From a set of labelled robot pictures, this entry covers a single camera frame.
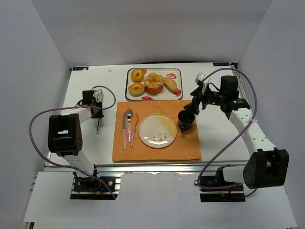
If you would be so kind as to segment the large sugared orange bread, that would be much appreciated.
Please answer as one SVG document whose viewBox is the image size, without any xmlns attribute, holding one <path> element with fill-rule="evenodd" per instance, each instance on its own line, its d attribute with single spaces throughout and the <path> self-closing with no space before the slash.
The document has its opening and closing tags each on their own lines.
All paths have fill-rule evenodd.
<svg viewBox="0 0 305 229">
<path fill-rule="evenodd" d="M 157 95 L 163 90 L 163 76 L 157 73 L 150 73 L 143 79 L 145 91 L 150 95 Z"/>
</svg>

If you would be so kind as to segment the silver metal tongs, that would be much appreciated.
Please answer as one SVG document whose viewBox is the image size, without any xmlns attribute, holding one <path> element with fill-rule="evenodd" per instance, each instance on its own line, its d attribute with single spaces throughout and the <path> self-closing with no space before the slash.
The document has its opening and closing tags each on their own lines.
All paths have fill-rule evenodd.
<svg viewBox="0 0 305 229">
<path fill-rule="evenodd" d="M 99 118 L 99 119 L 98 119 L 98 122 L 97 122 L 96 134 L 99 134 L 99 131 L 100 131 L 100 124 L 101 124 L 101 118 Z"/>
</svg>

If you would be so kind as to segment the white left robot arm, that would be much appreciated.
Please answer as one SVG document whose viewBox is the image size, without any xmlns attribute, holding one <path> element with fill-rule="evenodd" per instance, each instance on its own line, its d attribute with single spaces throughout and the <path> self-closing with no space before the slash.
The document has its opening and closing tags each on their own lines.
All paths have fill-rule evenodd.
<svg viewBox="0 0 305 229">
<path fill-rule="evenodd" d="M 89 119 L 101 119 L 102 89 L 82 92 L 81 105 L 85 108 L 75 108 L 65 115 L 49 117 L 48 148 L 57 156 L 64 158 L 72 167 L 77 168 L 77 176 L 82 172 L 96 176 L 96 166 L 85 155 L 81 124 Z"/>
</svg>

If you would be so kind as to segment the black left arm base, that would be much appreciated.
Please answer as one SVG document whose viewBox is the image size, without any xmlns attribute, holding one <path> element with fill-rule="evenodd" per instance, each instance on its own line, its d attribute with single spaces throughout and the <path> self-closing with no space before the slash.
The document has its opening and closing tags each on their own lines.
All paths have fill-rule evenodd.
<svg viewBox="0 0 305 229">
<path fill-rule="evenodd" d="M 107 187 L 90 177 L 78 177 L 73 172 L 73 184 L 71 188 L 71 200 L 114 200 Z"/>
</svg>

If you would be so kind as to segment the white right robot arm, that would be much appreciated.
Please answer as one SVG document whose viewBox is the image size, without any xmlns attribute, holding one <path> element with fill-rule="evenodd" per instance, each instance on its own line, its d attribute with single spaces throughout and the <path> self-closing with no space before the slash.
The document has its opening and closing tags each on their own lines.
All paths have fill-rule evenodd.
<svg viewBox="0 0 305 229">
<path fill-rule="evenodd" d="M 228 120 L 238 130 L 249 152 L 245 166 L 226 165 L 219 167 L 211 181 L 200 181 L 205 190 L 226 189 L 235 184 L 246 184 L 249 189 L 277 187 L 285 183 L 289 154 L 278 149 L 264 134 L 254 120 L 249 103 L 239 98 L 239 82 L 235 76 L 221 77 L 220 88 L 212 91 L 209 82 L 199 73 L 195 79 L 198 87 L 191 92 L 192 102 L 184 108 L 199 114 L 199 104 L 219 106 Z"/>
</svg>

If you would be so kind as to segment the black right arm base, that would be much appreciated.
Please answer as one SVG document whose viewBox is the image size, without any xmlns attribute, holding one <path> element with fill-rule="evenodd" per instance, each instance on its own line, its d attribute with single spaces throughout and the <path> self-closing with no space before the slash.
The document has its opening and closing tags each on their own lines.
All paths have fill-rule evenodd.
<svg viewBox="0 0 305 229">
<path fill-rule="evenodd" d="M 200 188 L 201 203 L 245 202 L 243 185 L 234 186 L 234 182 L 224 179 L 223 169 L 230 165 L 218 167 L 212 176 L 202 176 L 200 185 L 212 189 Z"/>
</svg>

